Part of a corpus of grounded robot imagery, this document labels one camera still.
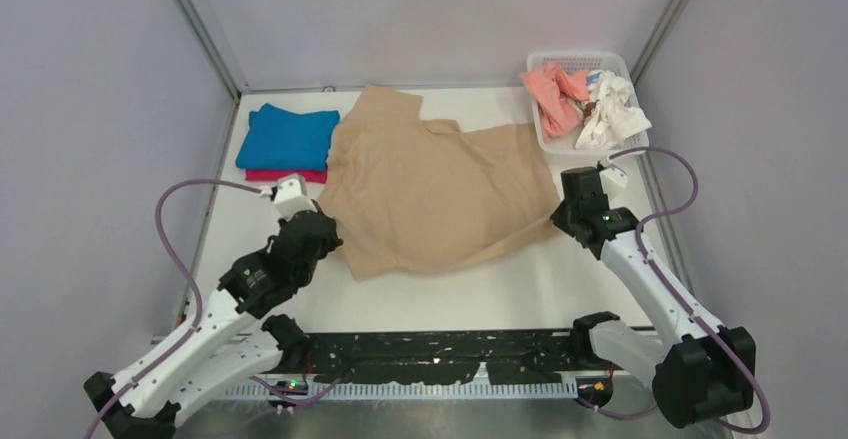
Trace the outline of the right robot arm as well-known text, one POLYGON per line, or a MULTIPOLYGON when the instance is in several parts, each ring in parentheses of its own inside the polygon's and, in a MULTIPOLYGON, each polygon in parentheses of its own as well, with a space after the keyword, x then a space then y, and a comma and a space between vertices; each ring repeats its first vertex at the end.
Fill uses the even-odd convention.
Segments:
POLYGON ((637 301, 658 337, 651 340, 612 312, 573 323, 571 356, 584 369, 611 362, 648 388, 674 427, 749 409, 755 388, 756 343, 743 327, 728 328, 699 305, 627 208, 612 208, 604 190, 612 166, 566 170, 564 198, 553 225, 589 250, 637 301))

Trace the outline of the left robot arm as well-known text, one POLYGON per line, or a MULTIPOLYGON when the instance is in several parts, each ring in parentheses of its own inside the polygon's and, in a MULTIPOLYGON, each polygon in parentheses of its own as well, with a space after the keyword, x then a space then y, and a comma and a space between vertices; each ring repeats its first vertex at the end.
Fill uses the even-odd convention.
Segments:
POLYGON ((318 262, 342 243, 335 220, 320 211, 280 220, 267 245, 237 259, 206 305, 146 356, 86 380, 96 422, 115 438, 171 438, 249 377, 275 367, 298 371, 306 336, 292 318, 271 311, 306 287, 318 262))

